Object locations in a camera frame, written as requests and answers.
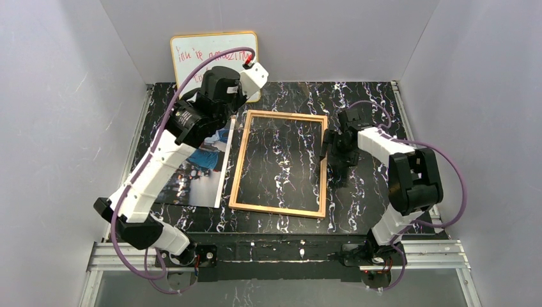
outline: photograph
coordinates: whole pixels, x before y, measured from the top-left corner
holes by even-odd
[[[223,129],[203,141],[173,173],[157,203],[219,207],[234,124],[232,118]]]

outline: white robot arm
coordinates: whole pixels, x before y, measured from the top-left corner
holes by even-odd
[[[357,165],[359,150],[368,152],[388,169],[389,204],[367,234],[366,243],[343,254],[351,264],[390,258],[397,252],[407,227],[443,198],[434,151],[397,143],[372,123],[364,123],[362,116],[354,109],[341,111],[341,133],[326,130],[320,153],[321,159],[327,156],[332,177],[336,178],[348,178],[346,172]]]
[[[105,220],[116,219],[116,232],[125,242],[137,249],[154,247],[176,256],[195,246],[181,230],[151,215],[150,209],[179,165],[267,82],[268,73],[259,63],[249,60],[244,67],[240,73],[226,67],[205,72],[201,87],[175,104],[161,137],[153,141],[157,143],[147,150],[122,186],[110,197],[95,202],[95,210]],[[194,95],[195,102],[187,102]],[[127,186],[130,189],[113,217]]]

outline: gray wall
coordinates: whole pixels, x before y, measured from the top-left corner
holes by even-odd
[[[253,30],[271,81],[399,79],[438,0],[102,0],[146,83],[175,81],[175,35]]]
[[[451,233],[484,306],[542,302],[541,29],[537,0],[442,0],[400,82],[417,139],[467,178],[468,209]],[[445,217],[459,197],[447,193]]]
[[[0,304],[77,306],[145,85],[99,0],[6,0],[0,93]]]

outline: wooden frame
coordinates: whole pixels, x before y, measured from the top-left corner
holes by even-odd
[[[237,167],[235,169],[235,175],[233,177],[233,187],[231,188],[231,197],[229,199],[229,207],[232,209],[250,210],[267,213],[286,214],[292,216],[303,216],[313,218],[325,217],[325,205],[326,205],[326,191],[327,191],[327,159],[322,160],[320,163],[320,207],[318,211],[306,211],[289,208],[277,208],[266,207],[260,205],[249,205],[245,203],[237,203],[237,193],[239,191],[239,183],[241,182],[241,172],[243,171],[243,163],[245,160],[245,153],[249,142],[249,134],[251,131],[252,119],[255,117],[265,118],[277,118],[283,120],[302,120],[307,122],[318,122],[322,126],[322,139],[325,129],[327,129],[327,116],[312,115],[312,114],[299,114],[299,113],[282,113],[271,111],[257,111],[249,110],[247,113],[247,120],[245,122],[245,129],[241,139],[241,148],[239,150],[239,157],[237,158]]]

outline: floor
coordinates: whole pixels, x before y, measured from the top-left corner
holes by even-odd
[[[134,165],[148,148],[173,93],[174,83],[158,83],[153,87]],[[398,138],[405,138],[405,127],[391,84],[272,82],[266,84],[261,93],[260,101],[246,104],[238,112],[238,124],[233,134],[220,207],[211,209],[156,203],[152,212],[163,217],[165,222],[188,232],[366,234],[380,219],[387,204],[387,169],[367,153],[361,154],[358,167],[353,168],[348,175],[347,187],[329,187],[326,199],[327,216],[324,219],[232,210],[228,208],[229,196],[240,148],[242,125],[248,109],[326,115],[329,118],[329,128],[337,129],[336,115],[340,110],[358,100],[373,100],[386,108],[392,116],[392,126],[388,132]],[[357,107],[362,108],[367,114],[368,122],[376,125],[385,119],[382,112],[375,107],[368,104],[360,104]],[[260,154],[269,154],[269,148],[263,146],[260,147]],[[292,149],[281,157],[293,155],[296,150],[299,151],[299,149]],[[262,169],[256,169],[255,173],[257,172],[262,172]],[[271,181],[266,186],[269,189],[275,189],[276,182]],[[298,190],[308,191],[305,187]],[[275,191],[269,193],[269,199],[265,199],[265,202],[273,202],[274,194],[276,194]],[[307,198],[295,195],[292,197],[285,204],[287,207],[308,205],[309,202],[314,201],[308,196]],[[422,218],[430,220],[428,214]],[[411,229],[411,233],[433,234],[434,231],[431,228],[416,226]]]

